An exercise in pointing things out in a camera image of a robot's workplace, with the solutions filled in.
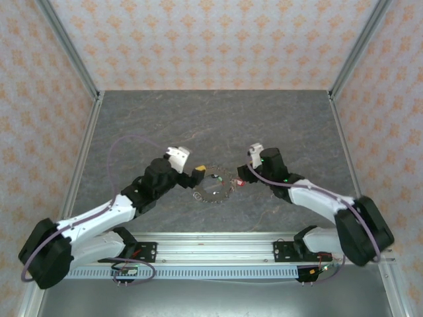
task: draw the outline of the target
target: gray floor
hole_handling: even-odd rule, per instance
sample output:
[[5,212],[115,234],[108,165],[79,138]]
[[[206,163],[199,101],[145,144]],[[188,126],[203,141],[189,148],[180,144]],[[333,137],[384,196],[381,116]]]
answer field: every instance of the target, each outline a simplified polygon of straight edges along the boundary
[[[236,173],[247,147],[279,147],[291,172],[329,190],[354,195],[352,179],[325,91],[191,90],[108,91],[89,149],[74,215],[110,199],[106,156],[127,134],[144,135],[163,146],[192,150],[188,165],[220,166]],[[137,139],[124,141],[112,156],[112,173],[124,188],[163,155]],[[138,232],[298,231],[330,227],[324,218],[251,184],[222,204],[196,201],[192,190],[175,188],[156,208],[126,224]]]
[[111,280],[65,280],[46,291],[38,316],[389,317],[392,313],[378,267],[347,265],[333,280],[313,287],[301,287],[296,281],[153,280],[117,288]]

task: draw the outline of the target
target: orange floral wallpaper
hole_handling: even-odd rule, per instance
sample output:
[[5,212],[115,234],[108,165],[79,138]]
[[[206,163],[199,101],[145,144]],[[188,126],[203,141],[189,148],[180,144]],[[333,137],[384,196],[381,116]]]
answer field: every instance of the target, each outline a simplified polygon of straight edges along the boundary
[[408,297],[422,313],[421,0],[393,1],[336,105],[360,186],[375,199],[394,232]]
[[0,2],[0,307],[16,316],[18,252],[55,218],[93,101],[34,0]]
[[96,86],[329,89],[377,0],[52,0]]

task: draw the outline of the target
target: gray marble tabletop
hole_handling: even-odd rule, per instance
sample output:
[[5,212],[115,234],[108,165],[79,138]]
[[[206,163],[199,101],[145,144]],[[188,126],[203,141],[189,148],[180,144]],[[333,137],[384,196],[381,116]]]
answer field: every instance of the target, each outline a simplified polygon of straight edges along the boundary
[[[73,215],[111,198],[106,156],[115,140],[144,135],[192,151],[187,165],[219,166],[236,176],[249,145],[278,147],[290,172],[344,195],[354,187],[340,137],[322,90],[107,91],[96,123]],[[112,153],[114,183],[123,189],[143,174],[162,149],[137,139]],[[136,232],[299,231],[331,227],[310,210],[277,199],[264,184],[236,188],[220,204],[203,203],[193,191],[174,188],[154,209],[125,227]]]

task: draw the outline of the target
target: patterned wallpaper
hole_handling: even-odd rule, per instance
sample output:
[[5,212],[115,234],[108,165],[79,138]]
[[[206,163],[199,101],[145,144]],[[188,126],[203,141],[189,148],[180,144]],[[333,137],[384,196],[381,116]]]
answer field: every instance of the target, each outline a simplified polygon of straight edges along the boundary
[[377,0],[52,0],[100,90],[328,89]]
[[0,307],[16,316],[17,254],[55,218],[92,100],[34,0],[0,2]]
[[360,186],[397,239],[423,316],[423,5],[394,0],[336,101]]

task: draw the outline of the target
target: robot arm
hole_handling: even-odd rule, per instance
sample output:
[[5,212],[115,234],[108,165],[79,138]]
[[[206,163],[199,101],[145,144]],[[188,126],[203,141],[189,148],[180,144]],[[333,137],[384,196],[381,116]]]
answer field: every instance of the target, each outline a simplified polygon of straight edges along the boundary
[[[276,197],[304,206],[336,225],[336,229],[311,226],[299,232],[294,237],[294,248],[300,257],[316,252],[343,253],[359,266],[374,258],[374,245],[344,202],[358,211],[379,250],[386,249],[394,242],[389,227],[370,198],[362,196],[354,199],[338,195],[314,185],[301,175],[289,173],[277,148],[264,149],[260,143],[256,143],[250,147],[249,155],[250,168],[259,176],[270,182],[287,184],[281,187],[265,183]],[[259,181],[247,165],[238,167],[238,175],[246,182]]]
[[143,176],[123,189],[115,199],[79,216],[53,223],[40,221],[19,253],[25,264],[37,247],[55,232],[70,227],[41,249],[28,267],[41,289],[61,281],[70,269],[104,258],[129,258],[137,241],[125,228],[104,231],[148,212],[156,201],[177,184],[194,188],[204,177],[205,168],[184,173],[189,151],[183,147],[169,147],[163,158],[155,158]]

